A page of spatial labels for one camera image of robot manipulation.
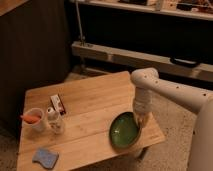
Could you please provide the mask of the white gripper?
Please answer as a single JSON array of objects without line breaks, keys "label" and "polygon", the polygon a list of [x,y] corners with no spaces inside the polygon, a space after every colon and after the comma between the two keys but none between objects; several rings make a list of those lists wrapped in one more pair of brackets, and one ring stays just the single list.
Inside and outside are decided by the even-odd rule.
[{"label": "white gripper", "polygon": [[138,87],[135,88],[133,111],[137,114],[137,124],[145,128],[149,121],[148,113],[151,111],[151,92],[149,90]]}]

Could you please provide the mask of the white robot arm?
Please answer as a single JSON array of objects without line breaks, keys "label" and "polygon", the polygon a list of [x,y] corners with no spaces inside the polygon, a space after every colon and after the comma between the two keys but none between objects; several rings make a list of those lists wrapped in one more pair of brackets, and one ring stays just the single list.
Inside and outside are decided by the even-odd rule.
[{"label": "white robot arm", "polygon": [[160,79],[155,68],[137,69],[130,79],[135,86],[137,122],[146,123],[151,112],[151,91],[197,115],[187,171],[213,171],[213,91]]}]

